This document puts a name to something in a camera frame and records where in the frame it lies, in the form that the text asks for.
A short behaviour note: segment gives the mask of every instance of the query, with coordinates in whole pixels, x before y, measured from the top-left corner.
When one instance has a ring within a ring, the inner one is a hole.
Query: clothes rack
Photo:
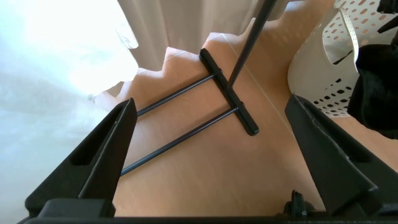
[[[199,125],[198,127],[185,133],[184,135],[182,135],[179,138],[173,140],[172,142],[166,144],[165,146],[162,146],[158,150],[148,154],[147,156],[144,156],[142,159],[139,159],[135,163],[127,166],[126,168],[124,168],[122,170],[121,175],[127,174],[128,172],[143,165],[144,163],[155,158],[156,156],[158,156],[158,155],[162,154],[163,152],[171,149],[172,147],[180,144],[181,142],[187,140],[188,138],[194,136],[195,134],[199,133],[200,131],[206,129],[207,127],[211,126],[212,124],[215,124],[217,121],[219,121],[233,113],[236,114],[236,116],[242,123],[244,129],[246,130],[246,132],[249,135],[254,136],[259,132],[259,128],[258,128],[257,124],[254,122],[254,120],[250,116],[249,112],[244,107],[244,103],[239,99],[239,96],[233,90],[233,85],[234,85],[240,71],[242,70],[245,61],[248,59],[249,54],[250,54],[252,48],[254,47],[254,44],[256,43],[256,40],[259,37],[261,30],[264,27],[264,24],[266,23],[266,20],[268,19],[275,3],[276,3],[276,0],[265,0],[262,3],[259,14],[257,15],[256,20],[254,21],[253,27],[248,35],[248,39],[243,47],[243,50],[238,58],[238,61],[235,64],[235,67],[232,71],[232,74],[231,74],[229,80],[227,80],[225,78],[225,76],[223,75],[223,71],[217,66],[217,63],[211,57],[209,51],[207,51],[206,49],[201,49],[199,58],[200,58],[201,62],[204,64],[204,66],[206,67],[206,69],[208,70],[209,75],[207,75],[207,76],[181,88],[180,90],[177,90],[176,92],[160,99],[159,101],[145,107],[144,109],[138,111],[137,115],[138,116],[144,115],[145,113],[157,108],[158,106],[174,99],[175,97],[177,97],[177,96],[187,92],[188,90],[191,90],[192,88],[195,88],[196,86],[198,86],[202,83],[205,83],[206,81],[211,80],[211,79],[213,79],[216,82],[218,88],[224,95],[226,101],[229,103],[230,109],[226,110],[225,112],[222,112],[221,114],[217,115],[216,117]]]

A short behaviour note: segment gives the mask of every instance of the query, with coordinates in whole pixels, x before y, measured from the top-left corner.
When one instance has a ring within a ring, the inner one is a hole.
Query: laundry basket
[[[322,19],[290,64],[292,93],[310,100],[329,117],[348,116],[349,99],[359,77],[355,66],[358,47],[390,44],[398,29],[377,33],[395,17],[377,12],[377,5],[375,0],[336,0],[336,8]]]
[[[353,51],[337,65],[331,63],[325,50],[326,42],[323,41],[323,31],[334,20],[339,21],[348,34],[346,39],[350,42],[350,49],[347,50],[347,45],[342,42],[334,44],[333,48],[340,55]],[[289,88],[292,93],[311,101],[330,117],[347,116],[349,98],[359,77],[355,66],[357,58],[358,41],[349,15],[343,8],[330,9],[290,64]]]

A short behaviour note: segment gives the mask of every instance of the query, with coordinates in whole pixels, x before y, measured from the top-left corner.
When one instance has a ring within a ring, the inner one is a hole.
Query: black metal pole
[[[137,112],[137,115],[141,116],[141,115],[143,115],[143,114],[145,114],[147,112],[150,112],[151,110],[155,109],[156,107],[158,107],[158,106],[160,106],[160,105],[162,105],[162,104],[164,104],[164,103],[176,98],[177,96],[181,95],[182,93],[185,93],[186,91],[188,91],[188,90],[190,90],[190,89],[192,89],[192,88],[194,88],[194,87],[196,87],[196,86],[198,86],[198,85],[200,85],[200,84],[204,83],[205,81],[210,80],[212,78],[214,78],[214,74],[210,74],[208,76],[205,76],[205,77],[203,77],[203,78],[201,78],[201,79],[199,79],[199,80],[187,85],[186,87],[175,91],[174,93],[170,94],[169,96],[166,96],[166,97],[156,101],[155,103],[145,107],[144,109],[141,109],[140,111]]]
[[[254,21],[253,27],[250,30],[248,39],[244,44],[241,55],[236,62],[234,70],[232,71],[231,77],[228,80],[227,90],[231,89],[234,85],[239,73],[241,72],[245,61],[248,59],[251,50],[253,49],[254,44],[256,43],[257,38],[259,37],[264,24],[266,23],[269,14],[272,11],[272,8],[275,5],[276,0],[264,0],[262,3],[261,9],[259,11],[256,20]]]
[[[221,114],[219,114],[218,116],[216,116],[215,118],[210,119],[209,121],[205,122],[204,124],[200,125],[199,127],[189,131],[188,133],[184,134],[183,136],[177,138],[176,140],[168,143],[167,145],[161,147],[160,149],[150,153],[149,155],[143,157],[142,159],[138,160],[137,162],[129,165],[128,167],[124,168],[121,172],[121,176],[124,174],[127,174],[128,172],[132,171],[133,169],[143,165],[144,163],[148,162],[149,160],[155,158],[156,156],[162,154],[163,152],[171,149],[172,147],[178,145],[179,143],[187,140],[188,138],[194,136],[195,134],[199,133],[200,131],[204,130],[205,128],[209,127],[210,125],[216,123],[217,121],[225,118],[226,116],[230,115],[231,113],[234,113],[235,111],[237,111],[238,108],[231,108]]]

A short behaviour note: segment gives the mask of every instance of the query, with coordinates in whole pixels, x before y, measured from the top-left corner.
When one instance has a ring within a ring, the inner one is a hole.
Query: curtain
[[[264,0],[119,0],[139,43],[131,52],[141,68],[162,69],[167,47],[199,54],[210,32],[240,35]],[[269,21],[291,0],[278,0]]]
[[[104,118],[88,98],[138,66],[118,2],[0,1],[0,223]]]

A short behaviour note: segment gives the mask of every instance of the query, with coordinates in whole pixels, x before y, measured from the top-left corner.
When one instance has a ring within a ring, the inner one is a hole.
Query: floor
[[[267,23],[234,86],[259,126],[252,137],[235,115],[121,177],[114,205],[118,216],[275,215],[293,189],[315,208],[321,198],[295,141],[284,108],[290,96],[289,63],[333,1],[307,0]],[[204,47],[228,77],[249,29],[241,36],[214,34]],[[112,107],[133,97],[137,109],[207,74],[197,55],[168,49],[162,71],[143,70],[120,94],[97,103]],[[125,166],[228,109],[213,81],[141,116]],[[394,170],[398,141],[362,127],[353,118],[334,120]]]

